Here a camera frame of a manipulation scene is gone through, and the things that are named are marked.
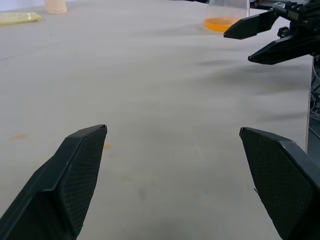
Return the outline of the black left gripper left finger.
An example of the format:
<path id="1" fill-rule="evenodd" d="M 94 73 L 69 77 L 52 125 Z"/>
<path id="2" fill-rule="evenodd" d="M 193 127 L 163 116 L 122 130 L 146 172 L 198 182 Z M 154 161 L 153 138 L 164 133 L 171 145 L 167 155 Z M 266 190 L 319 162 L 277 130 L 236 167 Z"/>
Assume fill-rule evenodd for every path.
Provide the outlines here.
<path id="1" fill-rule="evenodd" d="M 75 240 L 98 180 L 104 124 L 76 131 L 39 167 L 0 218 L 2 240 Z"/>

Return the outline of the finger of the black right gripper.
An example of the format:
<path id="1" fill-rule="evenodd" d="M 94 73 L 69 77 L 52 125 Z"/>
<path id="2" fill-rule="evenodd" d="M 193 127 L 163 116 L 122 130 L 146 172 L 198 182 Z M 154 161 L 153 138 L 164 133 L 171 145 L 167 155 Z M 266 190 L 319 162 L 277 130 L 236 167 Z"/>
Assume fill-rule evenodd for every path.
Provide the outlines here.
<path id="1" fill-rule="evenodd" d="M 320 34 L 291 35 L 272 41 L 248 57 L 252 63 L 275 65 L 305 55 L 320 54 Z"/>
<path id="2" fill-rule="evenodd" d="M 243 40 L 259 33 L 269 31 L 276 21 L 276 14 L 267 11 L 242 18 L 230 26 L 223 34 L 224 38 Z"/>

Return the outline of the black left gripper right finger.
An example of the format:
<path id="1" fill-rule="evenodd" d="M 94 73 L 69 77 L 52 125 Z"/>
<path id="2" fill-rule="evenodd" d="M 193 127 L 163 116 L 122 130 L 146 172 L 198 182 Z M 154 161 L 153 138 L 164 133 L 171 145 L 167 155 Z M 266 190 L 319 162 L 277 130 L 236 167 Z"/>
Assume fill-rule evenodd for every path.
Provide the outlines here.
<path id="1" fill-rule="evenodd" d="M 291 139 L 242 127 L 255 190 L 283 240 L 320 238 L 320 167 Z"/>

